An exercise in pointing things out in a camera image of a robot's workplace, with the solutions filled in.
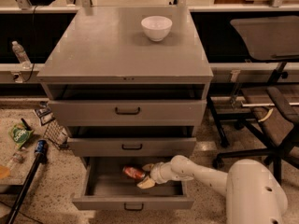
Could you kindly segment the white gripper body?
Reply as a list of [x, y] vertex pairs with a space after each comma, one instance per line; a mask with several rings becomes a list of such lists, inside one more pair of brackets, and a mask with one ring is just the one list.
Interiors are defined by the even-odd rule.
[[156, 184], [165, 183], [165, 179], [162, 177], [161, 171], [164, 166], [163, 162], [158, 162], [150, 169], [150, 177]]

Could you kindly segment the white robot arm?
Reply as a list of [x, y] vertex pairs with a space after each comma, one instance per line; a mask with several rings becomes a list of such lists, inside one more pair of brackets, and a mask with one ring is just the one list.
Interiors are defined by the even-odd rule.
[[261, 163], [243, 159], [228, 172], [198, 165], [177, 155], [169, 162], [147, 164], [149, 175], [137, 186], [149, 189], [168, 181], [196, 180], [226, 198], [227, 224], [283, 224], [287, 211], [285, 191]]

